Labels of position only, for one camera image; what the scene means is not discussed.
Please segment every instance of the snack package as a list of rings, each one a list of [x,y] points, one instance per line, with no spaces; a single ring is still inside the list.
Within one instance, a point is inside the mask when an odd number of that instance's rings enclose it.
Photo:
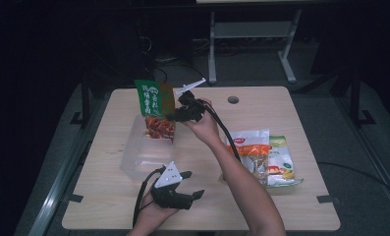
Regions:
[[[167,121],[166,114],[174,112],[173,88],[155,81],[136,80],[139,107],[145,120],[145,135],[152,139],[174,139],[176,122]]]
[[[271,150],[268,155],[267,187],[282,187],[300,184],[295,179],[294,165],[284,136],[270,136]]]
[[[268,154],[269,131],[254,130],[230,132],[235,147],[241,159],[241,163],[248,169],[263,185],[267,184],[268,176]],[[227,140],[228,149],[232,147]]]

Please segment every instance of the green package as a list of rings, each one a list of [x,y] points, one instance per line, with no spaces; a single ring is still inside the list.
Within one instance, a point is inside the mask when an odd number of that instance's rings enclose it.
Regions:
[[[146,135],[153,139],[173,140],[176,123],[165,118],[175,111],[173,88],[165,83],[146,80],[136,80],[136,87]]]

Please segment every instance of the white stand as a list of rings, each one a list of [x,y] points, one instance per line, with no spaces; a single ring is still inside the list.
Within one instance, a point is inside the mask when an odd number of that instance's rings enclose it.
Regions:
[[[287,43],[284,50],[278,52],[280,62],[286,73],[289,83],[295,83],[296,78],[290,67],[287,56],[295,37],[296,29],[302,10],[297,10],[292,21],[285,22],[245,22],[245,23],[215,23],[215,13],[210,16],[210,49],[209,49],[209,82],[215,84],[215,38],[236,38],[236,37],[286,37]]]

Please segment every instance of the person's left hand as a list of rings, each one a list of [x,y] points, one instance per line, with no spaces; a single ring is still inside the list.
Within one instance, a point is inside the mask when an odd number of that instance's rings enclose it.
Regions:
[[[141,201],[139,217],[134,228],[128,235],[148,235],[160,227],[167,218],[177,213],[176,208],[163,208],[153,201],[148,192]]]

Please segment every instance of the wooden table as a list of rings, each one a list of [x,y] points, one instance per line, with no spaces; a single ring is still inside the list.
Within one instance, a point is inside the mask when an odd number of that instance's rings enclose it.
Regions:
[[[284,135],[295,164],[297,186],[270,189],[287,230],[336,230],[340,226],[332,203],[320,204],[317,196],[328,195],[305,131],[292,99],[282,87],[194,88],[196,97],[212,100],[217,114],[230,131],[269,129]],[[238,104],[227,98],[235,95]],[[88,153],[74,195],[63,218],[68,229],[130,229],[141,181],[133,181],[120,164],[134,119],[139,114],[135,89],[112,93]],[[248,230],[212,152],[184,125],[178,124],[174,161],[180,171],[194,174],[184,180],[179,193],[205,190],[190,210],[180,210],[160,230]]]

